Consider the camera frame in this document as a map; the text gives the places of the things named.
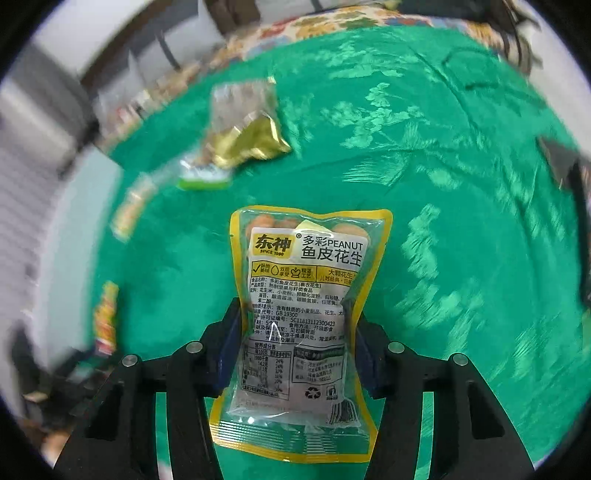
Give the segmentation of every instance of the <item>product label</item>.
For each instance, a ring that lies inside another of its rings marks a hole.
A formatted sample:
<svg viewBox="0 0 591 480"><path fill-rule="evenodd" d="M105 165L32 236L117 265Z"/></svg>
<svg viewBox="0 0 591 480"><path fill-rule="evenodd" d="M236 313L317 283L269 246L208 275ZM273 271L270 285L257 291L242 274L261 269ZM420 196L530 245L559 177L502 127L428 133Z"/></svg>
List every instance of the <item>product label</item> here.
<svg viewBox="0 0 591 480"><path fill-rule="evenodd" d="M345 398L341 305L368 240L342 233L253 228L248 251L252 333L239 372L238 409L273 421L357 426Z"/></svg>

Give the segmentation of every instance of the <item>floral blanket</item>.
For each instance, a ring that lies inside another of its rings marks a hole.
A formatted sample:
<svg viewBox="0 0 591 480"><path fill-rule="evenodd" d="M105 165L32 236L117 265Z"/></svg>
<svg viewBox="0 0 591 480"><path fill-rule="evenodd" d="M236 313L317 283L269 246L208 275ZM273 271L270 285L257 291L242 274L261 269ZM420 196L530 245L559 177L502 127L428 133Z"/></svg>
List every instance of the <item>floral blanket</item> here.
<svg viewBox="0 0 591 480"><path fill-rule="evenodd" d="M271 25L246 28L231 36L202 68L201 75L216 72L237 61L249 60L279 47L343 30L367 27L399 27L416 25L459 30L486 47L504 55L501 34L488 24L478 24L455 18L403 15L378 5L343 7L321 14L288 18Z"/></svg>

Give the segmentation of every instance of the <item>white wall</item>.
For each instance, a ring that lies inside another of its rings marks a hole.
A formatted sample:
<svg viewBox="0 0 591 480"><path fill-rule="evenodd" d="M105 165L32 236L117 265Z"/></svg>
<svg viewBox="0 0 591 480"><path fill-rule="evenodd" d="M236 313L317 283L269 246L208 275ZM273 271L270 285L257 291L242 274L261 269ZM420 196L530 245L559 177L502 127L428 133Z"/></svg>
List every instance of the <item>white wall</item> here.
<svg viewBox="0 0 591 480"><path fill-rule="evenodd" d="M83 74L125 24L152 0L64 0L34 41L68 72Z"/></svg>
<svg viewBox="0 0 591 480"><path fill-rule="evenodd" d="M77 159L51 219L40 258L31 338L37 360L55 367L70 348L84 350L90 284L121 168L95 147Z"/></svg>
<svg viewBox="0 0 591 480"><path fill-rule="evenodd" d="M521 34L530 41L543 65L534 66L531 84L546 98L556 115L570 130L579 147L591 153L591 89L576 60L544 18L528 3L517 4L539 23L540 30L527 24Z"/></svg>

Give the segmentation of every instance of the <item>crumpled snack wrapper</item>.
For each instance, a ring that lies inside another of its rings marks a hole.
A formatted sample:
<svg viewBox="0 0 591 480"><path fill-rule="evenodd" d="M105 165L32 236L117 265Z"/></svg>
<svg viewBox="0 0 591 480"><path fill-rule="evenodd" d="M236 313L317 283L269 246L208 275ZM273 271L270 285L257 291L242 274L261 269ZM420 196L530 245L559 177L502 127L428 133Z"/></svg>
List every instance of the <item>crumpled snack wrapper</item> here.
<svg viewBox="0 0 591 480"><path fill-rule="evenodd" d="M216 86L211 102L204 154L214 165L228 170L291 151L281 136L273 79Z"/></svg>

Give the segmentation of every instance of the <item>nutrition facts table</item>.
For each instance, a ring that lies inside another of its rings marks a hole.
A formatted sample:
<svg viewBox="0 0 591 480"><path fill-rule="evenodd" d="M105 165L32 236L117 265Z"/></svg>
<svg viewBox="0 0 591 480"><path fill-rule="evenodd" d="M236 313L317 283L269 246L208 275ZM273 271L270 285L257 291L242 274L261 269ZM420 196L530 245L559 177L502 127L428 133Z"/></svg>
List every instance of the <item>nutrition facts table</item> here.
<svg viewBox="0 0 591 480"><path fill-rule="evenodd" d="M279 350L280 347L270 342L249 340L244 349L243 390L289 399L292 352Z"/></svg>

